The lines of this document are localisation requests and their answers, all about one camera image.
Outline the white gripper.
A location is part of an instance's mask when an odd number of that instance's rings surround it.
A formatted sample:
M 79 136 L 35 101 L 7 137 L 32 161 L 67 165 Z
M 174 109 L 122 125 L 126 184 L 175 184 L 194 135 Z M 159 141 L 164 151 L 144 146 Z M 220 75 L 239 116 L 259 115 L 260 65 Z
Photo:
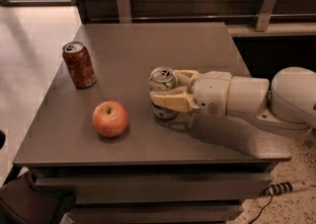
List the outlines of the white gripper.
M 186 91 L 150 92 L 154 105 L 176 112 L 198 110 L 215 116 L 253 117 L 268 106 L 270 82 L 267 79 L 232 76 L 229 72 L 174 70 L 178 87 Z

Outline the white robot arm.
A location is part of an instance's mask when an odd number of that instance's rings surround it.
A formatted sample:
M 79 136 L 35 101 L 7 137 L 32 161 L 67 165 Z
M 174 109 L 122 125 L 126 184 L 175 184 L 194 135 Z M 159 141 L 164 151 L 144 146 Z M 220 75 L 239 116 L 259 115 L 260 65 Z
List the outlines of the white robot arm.
M 234 116 L 270 133 L 298 137 L 316 128 L 315 82 L 316 73 L 300 67 L 282 69 L 272 80 L 157 67 L 149 76 L 149 95 L 162 110 Z

